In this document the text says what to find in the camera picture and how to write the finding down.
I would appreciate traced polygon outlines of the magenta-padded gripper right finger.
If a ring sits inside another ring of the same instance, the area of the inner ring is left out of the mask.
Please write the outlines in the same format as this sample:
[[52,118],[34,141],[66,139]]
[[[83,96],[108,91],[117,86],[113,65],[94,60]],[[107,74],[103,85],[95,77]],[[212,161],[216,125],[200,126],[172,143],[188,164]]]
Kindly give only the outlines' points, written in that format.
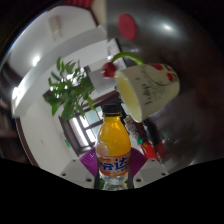
[[159,180],[168,173],[156,159],[147,159],[137,149],[131,149],[128,173],[128,188],[141,188],[156,180]]

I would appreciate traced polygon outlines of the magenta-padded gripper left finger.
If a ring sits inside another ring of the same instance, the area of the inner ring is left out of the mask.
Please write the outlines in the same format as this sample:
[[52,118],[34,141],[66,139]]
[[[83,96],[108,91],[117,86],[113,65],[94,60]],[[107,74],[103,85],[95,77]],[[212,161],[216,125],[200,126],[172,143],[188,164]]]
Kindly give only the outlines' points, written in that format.
[[60,176],[78,186],[98,189],[100,176],[95,149],[87,151],[79,159],[70,161]]

